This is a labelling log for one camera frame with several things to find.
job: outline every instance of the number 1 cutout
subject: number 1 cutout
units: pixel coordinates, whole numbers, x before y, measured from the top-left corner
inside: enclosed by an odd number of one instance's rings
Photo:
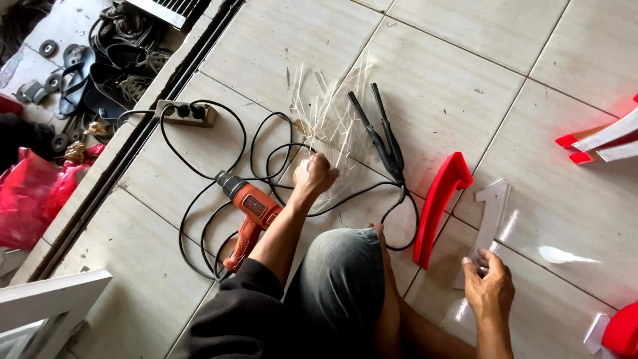
[[[503,213],[507,204],[507,196],[509,195],[509,185],[507,181],[501,179],[474,194],[475,202],[485,202],[483,205],[483,218],[480,221],[477,240],[470,252],[470,259],[477,264],[479,249],[489,249],[492,241],[496,237],[501,222],[503,221]],[[465,274],[463,270],[454,282],[454,289],[465,289]]]

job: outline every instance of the electrical outlet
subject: electrical outlet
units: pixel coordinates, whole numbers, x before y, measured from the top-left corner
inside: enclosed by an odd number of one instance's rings
[[[158,106],[155,109],[155,118],[160,118],[162,111],[167,105],[175,105],[182,106],[188,105],[188,102],[178,102],[178,101],[166,101],[159,100]],[[215,125],[215,120],[217,119],[217,110],[215,110],[210,105],[206,103],[197,104],[196,106],[202,106],[206,113],[202,119],[196,119],[193,117],[193,113],[189,111],[188,116],[181,117],[177,113],[177,109],[171,108],[167,109],[166,113],[164,113],[164,122],[170,123],[172,125],[182,125],[182,126],[195,126],[195,127],[206,127],[211,128]]]

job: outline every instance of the person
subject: person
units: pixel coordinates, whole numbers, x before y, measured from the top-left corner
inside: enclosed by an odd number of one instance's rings
[[[514,286],[501,259],[480,251],[484,275],[463,258],[477,347],[418,315],[397,291],[382,224],[319,235],[294,275],[306,215],[338,176],[321,154],[296,168],[295,189],[237,274],[196,314],[189,358],[513,358]]]

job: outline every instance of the black sleeve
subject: black sleeve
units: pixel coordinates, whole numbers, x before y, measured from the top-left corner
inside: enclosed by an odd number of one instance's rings
[[[274,358],[288,356],[290,318],[281,303],[283,288],[264,265],[246,259],[236,276],[196,314],[188,358]]]

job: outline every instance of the white frame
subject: white frame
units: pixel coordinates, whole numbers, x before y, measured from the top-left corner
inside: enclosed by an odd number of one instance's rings
[[[54,359],[112,278],[102,269],[2,288],[0,333],[49,319],[22,358]]]

